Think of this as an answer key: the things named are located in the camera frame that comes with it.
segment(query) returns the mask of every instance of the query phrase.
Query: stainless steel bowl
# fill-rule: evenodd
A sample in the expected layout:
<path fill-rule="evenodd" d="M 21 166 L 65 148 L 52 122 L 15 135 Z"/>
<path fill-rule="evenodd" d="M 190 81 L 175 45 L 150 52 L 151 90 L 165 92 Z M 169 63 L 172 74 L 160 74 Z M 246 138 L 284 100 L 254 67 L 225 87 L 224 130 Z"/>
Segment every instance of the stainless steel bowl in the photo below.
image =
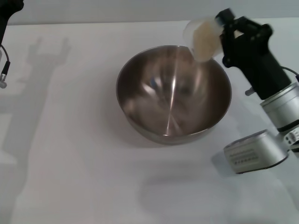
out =
<path fill-rule="evenodd" d="M 116 92 L 131 125 L 162 144 L 192 141 L 216 125 L 231 101 L 230 81 L 214 60 L 197 63 L 183 46 L 161 46 L 134 56 Z"/>

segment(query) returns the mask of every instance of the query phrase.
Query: black cable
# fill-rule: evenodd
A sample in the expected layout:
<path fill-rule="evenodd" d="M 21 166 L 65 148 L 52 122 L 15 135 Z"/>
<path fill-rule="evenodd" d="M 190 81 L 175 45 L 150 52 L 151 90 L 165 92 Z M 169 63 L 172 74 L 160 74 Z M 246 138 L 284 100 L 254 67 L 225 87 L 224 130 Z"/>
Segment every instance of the black cable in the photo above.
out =
<path fill-rule="evenodd" d="M 290 72 L 293 73 L 295 76 L 299 76 L 299 74 L 298 74 L 297 72 L 295 72 L 294 70 L 292 70 L 292 69 L 289 69 L 289 68 L 284 67 L 284 66 L 281 66 L 281 68 L 284 69 L 284 70 L 290 71 Z"/>
<path fill-rule="evenodd" d="M 299 74 L 297 72 L 295 72 L 294 70 L 289 69 L 287 67 L 284 67 L 284 66 L 281 66 L 281 68 L 284 69 L 284 70 L 290 71 L 291 73 L 293 73 L 295 75 L 297 81 L 299 82 Z"/>
<path fill-rule="evenodd" d="M 6 49 L 4 48 L 3 45 L 1 45 L 1 47 L 2 47 L 2 49 L 3 49 L 3 51 L 4 51 L 5 55 L 6 55 L 7 61 L 9 62 L 9 56 L 8 56 L 8 53 L 7 53 Z"/>

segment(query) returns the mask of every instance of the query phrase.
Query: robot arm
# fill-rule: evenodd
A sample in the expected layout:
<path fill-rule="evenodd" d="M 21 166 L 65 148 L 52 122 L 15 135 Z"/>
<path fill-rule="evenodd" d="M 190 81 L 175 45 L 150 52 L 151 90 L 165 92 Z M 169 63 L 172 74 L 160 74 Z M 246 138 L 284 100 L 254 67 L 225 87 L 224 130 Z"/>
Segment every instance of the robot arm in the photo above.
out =
<path fill-rule="evenodd" d="M 239 68 L 261 99 L 267 99 L 291 84 L 268 48 L 273 34 L 268 24 L 260 25 L 245 17 L 235 19 L 230 9 L 221 11 L 216 21 L 224 28 L 220 38 L 223 64 Z M 235 31 L 242 33 L 235 37 Z"/>
<path fill-rule="evenodd" d="M 0 75 L 0 88 L 5 89 L 7 84 L 5 82 L 6 75 L 8 73 L 10 61 L 8 58 L 8 54 L 5 50 L 5 48 L 2 46 L 2 40 L 4 37 L 4 33 L 6 30 L 6 26 L 8 23 L 9 18 L 16 12 L 19 12 L 23 9 L 24 2 L 23 0 L 0 0 L 0 46 L 3 48 L 7 61 L 5 63 L 5 66 L 2 70 L 2 73 Z"/>
<path fill-rule="evenodd" d="M 9 18 L 21 11 L 23 7 L 23 0 L 0 0 L 0 44 L 2 44 Z"/>

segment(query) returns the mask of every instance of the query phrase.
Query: bowl rim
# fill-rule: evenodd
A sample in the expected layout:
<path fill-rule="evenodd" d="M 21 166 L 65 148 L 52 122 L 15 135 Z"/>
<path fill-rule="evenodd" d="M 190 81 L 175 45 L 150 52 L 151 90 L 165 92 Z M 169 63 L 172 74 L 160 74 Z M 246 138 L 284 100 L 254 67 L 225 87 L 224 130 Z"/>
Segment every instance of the bowl rim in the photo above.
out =
<path fill-rule="evenodd" d="M 124 64 L 124 66 L 122 67 L 121 71 L 119 72 L 118 77 L 117 77 L 117 80 L 116 80 L 116 98 L 117 98 L 117 102 L 118 102 L 118 104 L 119 104 L 121 110 L 123 111 L 125 117 L 126 117 L 127 119 L 130 119 L 132 122 L 134 122 L 134 124 L 137 125 L 140 129 L 145 130 L 145 131 L 147 131 L 147 132 L 150 132 L 151 134 L 154 134 L 154 135 L 156 135 L 156 136 L 163 136 L 163 137 L 182 138 L 182 137 L 186 137 L 186 136 L 198 135 L 198 134 L 200 134 L 200 133 L 203 133 L 203 132 L 205 132 L 205 131 L 207 131 L 207 130 L 213 128 L 213 127 L 216 126 L 216 125 L 217 125 L 217 124 L 224 118 L 224 116 L 227 114 L 227 112 L 228 112 L 228 110 L 229 110 L 229 108 L 230 108 L 231 102 L 232 102 L 232 95 L 233 95 L 233 93 L 232 93 L 232 85 L 231 85 L 230 79 L 228 78 L 227 73 L 225 72 L 225 70 L 224 70 L 224 68 L 221 66 L 221 64 L 218 63 L 218 62 L 217 62 L 215 59 L 213 59 L 213 58 L 211 58 L 210 61 L 215 61 L 215 62 L 219 65 L 219 67 L 222 69 L 222 71 L 224 72 L 224 74 L 225 74 L 225 76 L 226 76 L 226 78 L 227 78 L 227 80 L 228 80 L 229 90 L 230 90 L 230 99 L 229 99 L 228 107 L 227 107 L 226 111 L 223 113 L 223 115 L 221 116 L 221 118 L 219 118 L 219 120 L 218 120 L 217 122 L 215 122 L 214 125 L 211 125 L 210 127 L 206 128 L 206 129 L 204 129 L 204 130 L 202 130 L 202 131 L 195 132 L 195 133 L 192 133 L 192 134 L 184 134 L 184 135 L 177 135 L 177 136 L 176 136 L 176 135 L 174 135 L 174 136 L 173 136 L 173 135 L 167 135 L 167 134 L 157 134 L 157 133 L 152 132 L 151 130 L 149 130 L 149 129 L 147 129 L 147 128 L 144 128 L 143 126 L 140 126 L 140 125 L 139 125 L 138 123 L 136 123 L 133 119 L 131 119 L 130 117 L 128 117 L 128 116 L 126 115 L 126 113 L 124 112 L 124 110 L 123 110 L 123 108 L 122 108 L 122 106 L 121 106 L 121 104 L 120 104 L 120 100 L 119 100 L 119 96 L 118 96 L 118 91 L 117 91 L 117 87 L 118 87 L 118 84 L 119 84 L 119 79 L 120 79 L 120 76 L 121 76 L 121 74 L 122 74 L 124 68 L 125 68 L 125 67 L 126 67 L 126 66 L 127 66 L 133 59 L 134 59 L 134 58 L 136 58 L 136 57 L 139 56 L 140 54 L 142 54 L 142 53 L 144 53 L 144 52 L 147 52 L 147 51 L 149 51 L 149 50 L 153 50 L 153 49 L 157 49 L 157 48 L 165 48 L 165 47 L 187 48 L 187 49 L 189 50 L 188 47 L 183 46 L 183 45 L 161 45 L 161 46 L 152 47 L 152 48 L 143 50 L 143 51 L 139 52 L 138 54 L 134 55 L 133 57 L 131 57 L 130 60 L 128 60 L 128 61 Z"/>

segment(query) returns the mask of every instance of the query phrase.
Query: cable connector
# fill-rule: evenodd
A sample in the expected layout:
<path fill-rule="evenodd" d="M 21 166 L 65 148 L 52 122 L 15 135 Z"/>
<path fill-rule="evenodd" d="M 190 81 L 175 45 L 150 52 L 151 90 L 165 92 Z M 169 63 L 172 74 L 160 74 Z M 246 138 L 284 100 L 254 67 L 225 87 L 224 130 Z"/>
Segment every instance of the cable connector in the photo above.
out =
<path fill-rule="evenodd" d="M 7 83 L 5 82 L 5 79 L 9 70 L 9 66 L 10 66 L 10 62 L 7 61 L 0 75 L 0 88 L 2 89 L 5 89 L 7 87 Z"/>
<path fill-rule="evenodd" d="M 295 128 L 285 136 L 285 143 L 289 146 L 299 144 L 299 127 Z"/>

